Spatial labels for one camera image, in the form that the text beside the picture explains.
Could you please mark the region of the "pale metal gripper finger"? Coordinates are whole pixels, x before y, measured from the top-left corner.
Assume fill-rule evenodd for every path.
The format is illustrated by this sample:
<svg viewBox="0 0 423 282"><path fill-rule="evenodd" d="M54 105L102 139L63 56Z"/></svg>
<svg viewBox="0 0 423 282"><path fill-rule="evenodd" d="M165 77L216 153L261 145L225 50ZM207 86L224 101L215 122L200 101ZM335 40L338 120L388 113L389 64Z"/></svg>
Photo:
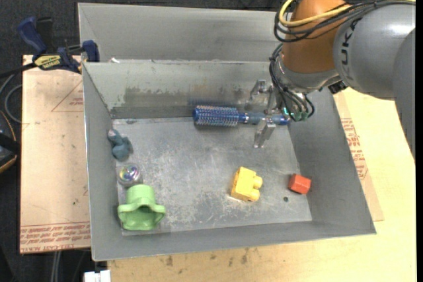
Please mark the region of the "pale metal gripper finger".
<svg viewBox="0 0 423 282"><path fill-rule="evenodd" d="M269 110L274 101L274 87L267 80L259 79L250 91L249 99L245 103L246 110Z"/></svg>
<svg viewBox="0 0 423 282"><path fill-rule="evenodd" d="M270 120L261 121L254 134L254 148L262 148L267 140L271 137L273 131L276 128L276 124Z"/></svg>

